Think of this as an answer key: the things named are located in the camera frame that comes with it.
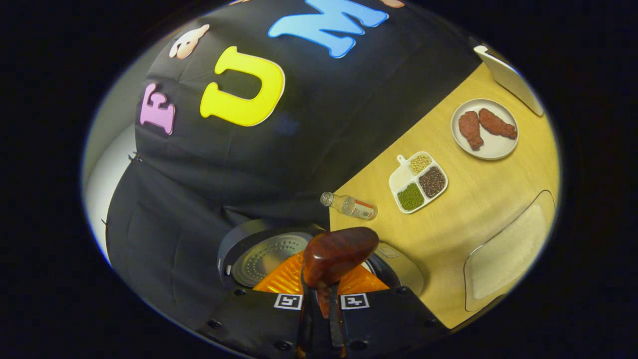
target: metal strainer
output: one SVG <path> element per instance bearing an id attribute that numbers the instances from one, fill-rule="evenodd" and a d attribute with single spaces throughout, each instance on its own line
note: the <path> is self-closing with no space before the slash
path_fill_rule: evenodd
<path id="1" fill-rule="evenodd" d="M 313 235 L 290 232 L 270 237 L 243 253 L 233 264 L 231 274 L 239 283 L 255 287 L 283 261 L 306 248 Z"/>

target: blue letter m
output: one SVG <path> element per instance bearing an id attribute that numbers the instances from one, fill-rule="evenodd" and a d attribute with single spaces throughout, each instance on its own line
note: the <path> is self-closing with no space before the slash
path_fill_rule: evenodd
<path id="1" fill-rule="evenodd" d="M 306 0 L 306 3 L 319 10 L 321 14 L 291 15 L 282 17 L 268 30 L 268 36 L 275 38 L 289 34 L 305 38 L 327 47 L 330 56 L 338 59 L 355 45 L 351 37 L 338 37 L 326 31 L 363 35 L 365 32 L 346 14 L 361 21 L 367 27 L 375 27 L 388 19 L 383 11 L 353 3 L 348 0 Z"/>

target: white tray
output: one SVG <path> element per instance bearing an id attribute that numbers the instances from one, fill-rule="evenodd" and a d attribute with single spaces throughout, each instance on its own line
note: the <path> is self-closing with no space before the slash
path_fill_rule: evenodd
<path id="1" fill-rule="evenodd" d="M 432 162 L 426 168 L 424 168 L 423 171 L 419 172 L 415 176 L 412 174 L 409 164 L 410 164 L 410 161 L 412 161 L 415 157 L 419 155 L 428 156 Z M 441 168 L 441 165 L 438 164 L 434 160 L 434 158 L 430 156 L 429 153 L 419 151 L 419 152 L 416 152 L 407 160 L 403 156 L 398 155 L 397 161 L 399 161 L 401 165 L 396 170 L 394 170 L 394 172 L 390 175 L 390 178 L 388 179 L 388 186 L 390 186 L 390 191 L 392 192 L 392 196 L 394 196 L 394 200 L 396 201 L 397 206 L 399 207 L 399 210 L 402 211 L 403 213 L 407 214 L 407 213 L 412 213 L 414 211 L 418 211 L 419 209 L 423 208 L 428 203 L 432 202 L 435 198 L 440 196 L 443 192 L 445 192 L 445 189 L 447 188 L 447 184 L 449 182 L 449 180 L 447 179 L 447 175 Z M 425 192 L 423 191 L 423 188 L 421 188 L 421 185 L 419 185 L 419 177 L 421 177 L 425 172 L 427 172 L 430 168 L 432 168 L 432 166 L 437 166 L 439 170 L 441 171 L 441 173 L 443 174 L 443 177 L 445 178 L 445 186 L 443 186 L 443 189 L 441 190 L 441 192 L 438 192 L 436 195 L 434 195 L 434 197 L 428 198 L 428 196 L 426 196 Z M 401 206 L 401 202 L 399 202 L 399 197 L 397 196 L 397 194 L 403 191 L 408 185 L 410 185 L 410 183 L 414 183 L 417 185 L 417 188 L 419 189 L 419 192 L 423 196 L 424 201 L 423 201 L 423 204 L 421 204 L 419 207 L 416 207 L 415 209 L 411 211 L 406 211 Z"/>
<path id="2" fill-rule="evenodd" d="M 479 110 L 482 108 L 490 110 L 504 122 L 513 125 L 518 133 L 516 139 L 509 139 L 507 137 L 490 134 L 482 125 L 479 125 L 480 136 L 484 143 L 478 151 L 473 151 L 468 140 L 461 135 L 461 131 L 459 130 L 459 118 L 467 111 L 474 111 L 478 114 Z M 512 113 L 506 109 L 505 106 L 486 98 L 475 98 L 474 100 L 467 101 L 459 106 L 452 115 L 452 135 L 454 136 L 456 143 L 458 143 L 465 152 L 472 156 L 479 157 L 484 160 L 499 160 L 506 157 L 514 150 L 518 144 L 518 139 L 521 136 L 521 131 L 516 123 L 516 119 L 514 119 Z"/>

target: small glass bottle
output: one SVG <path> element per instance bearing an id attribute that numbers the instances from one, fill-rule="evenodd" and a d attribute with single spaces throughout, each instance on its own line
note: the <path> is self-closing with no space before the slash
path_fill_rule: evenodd
<path id="1" fill-rule="evenodd" d="M 324 192 L 321 195 L 321 204 L 332 207 L 346 216 L 373 220 L 376 218 L 376 206 L 350 197 L 349 195 L 335 195 L 332 192 Z"/>

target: fried chicken drumstick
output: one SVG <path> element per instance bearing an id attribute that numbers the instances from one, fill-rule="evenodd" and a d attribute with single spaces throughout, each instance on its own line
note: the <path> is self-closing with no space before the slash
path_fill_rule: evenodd
<path id="1" fill-rule="evenodd" d="M 459 130 L 461 135 L 470 143 L 473 151 L 477 151 L 483 146 L 483 139 L 480 137 L 479 116 L 474 111 L 465 112 L 459 118 Z"/>
<path id="2" fill-rule="evenodd" d="M 481 109 L 478 114 L 478 121 L 490 134 L 501 135 L 511 139 L 515 139 L 518 135 L 513 125 L 505 123 L 490 110 Z"/>

